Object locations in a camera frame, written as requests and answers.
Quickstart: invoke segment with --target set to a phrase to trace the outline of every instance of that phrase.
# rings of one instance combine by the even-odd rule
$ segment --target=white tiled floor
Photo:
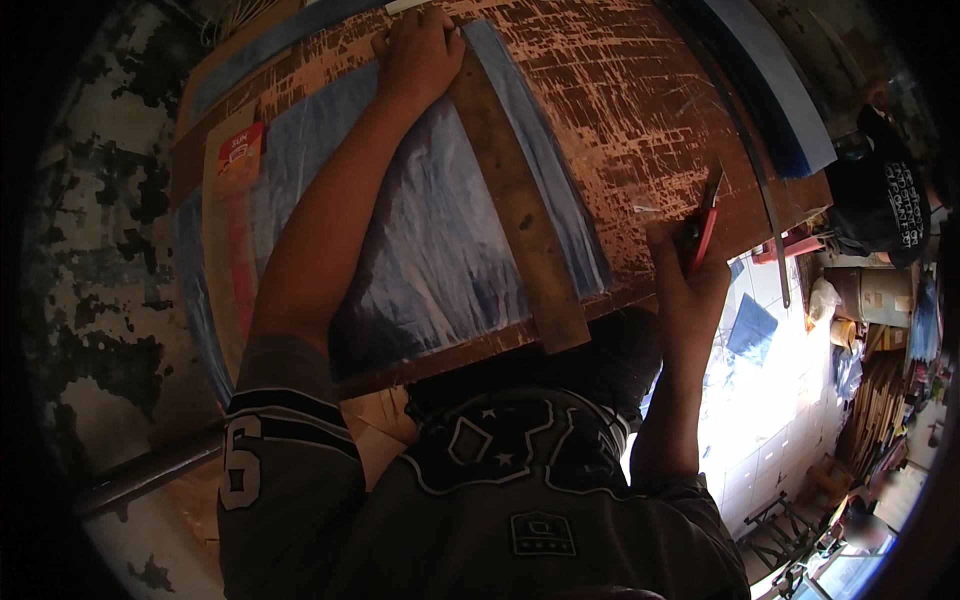
[[[745,533],[744,518],[781,490],[796,495],[806,469],[836,447],[841,416],[828,389],[828,332],[804,330],[796,262],[787,263],[792,303],[785,309],[777,263],[743,261],[714,340],[700,421],[700,468],[735,538]],[[726,348],[745,294],[778,321],[762,368]]]

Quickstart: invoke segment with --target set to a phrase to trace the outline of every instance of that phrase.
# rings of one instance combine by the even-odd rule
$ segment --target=bucket
[[[836,346],[842,346],[847,350],[853,347],[853,340],[856,339],[856,323],[846,319],[835,319],[830,324],[830,341]]]

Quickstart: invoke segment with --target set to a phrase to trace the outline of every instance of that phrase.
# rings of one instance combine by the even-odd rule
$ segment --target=blade
[[[713,155],[713,161],[710,163],[710,171],[707,174],[707,184],[704,186],[704,198],[700,202],[703,210],[713,208],[717,204],[717,191],[720,189],[720,181],[723,179],[723,165],[720,164],[720,156]]]

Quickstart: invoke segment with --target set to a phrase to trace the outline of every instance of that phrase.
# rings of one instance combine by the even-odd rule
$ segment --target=plastic bag
[[[833,312],[841,303],[840,295],[826,279],[820,277],[813,282],[813,292],[810,294],[810,320],[819,327],[830,323]]]
[[[852,349],[842,346],[833,347],[830,362],[833,366],[833,389],[837,398],[844,401],[853,400],[856,390],[860,387],[863,378],[863,367],[860,360],[863,358],[864,345],[862,340],[854,340]]]

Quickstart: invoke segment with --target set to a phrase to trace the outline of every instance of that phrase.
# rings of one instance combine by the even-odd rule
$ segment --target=metal ruler
[[[543,348],[553,354],[579,346],[590,340],[590,332],[560,237],[507,111],[466,37],[464,41],[464,65],[447,93],[490,191]]]
[[[690,49],[690,52],[693,53],[694,58],[700,62],[700,66],[702,66],[704,71],[707,73],[710,83],[713,84],[713,87],[717,90],[717,95],[720,96],[720,102],[723,103],[724,108],[727,110],[727,114],[730,115],[730,119],[733,121],[733,126],[736,129],[736,132],[740,135],[740,142],[743,143],[743,149],[747,152],[747,157],[750,159],[750,164],[754,167],[756,183],[760,187],[760,196],[763,197],[763,205],[767,210],[767,219],[770,221],[770,228],[774,232],[774,245],[777,247],[777,264],[780,267],[780,290],[783,293],[783,308],[789,308],[790,280],[786,274],[786,258],[783,256],[783,238],[780,237],[780,220],[777,218],[777,206],[774,204],[774,198],[770,194],[770,187],[767,185],[767,174],[763,169],[763,163],[760,161],[760,154],[756,150],[754,140],[750,136],[750,132],[747,131],[747,126],[744,124],[743,118],[740,116],[736,106],[733,104],[733,99],[730,97],[730,92],[727,91],[727,87],[724,85],[723,80],[717,74],[716,69],[713,68],[713,61],[710,58],[707,50],[704,48],[703,42],[701,42],[700,38],[696,37],[692,31],[690,31],[690,28],[686,26],[686,23],[684,23],[680,16],[677,15],[677,13],[672,7],[669,6],[669,4],[667,4],[667,2],[665,2],[665,0],[654,0],[654,3],[657,5],[660,11],[663,12],[667,20],[670,21],[670,24],[674,26],[674,28],[677,30],[677,33],[680,34],[680,37],[684,40],[684,43]]]

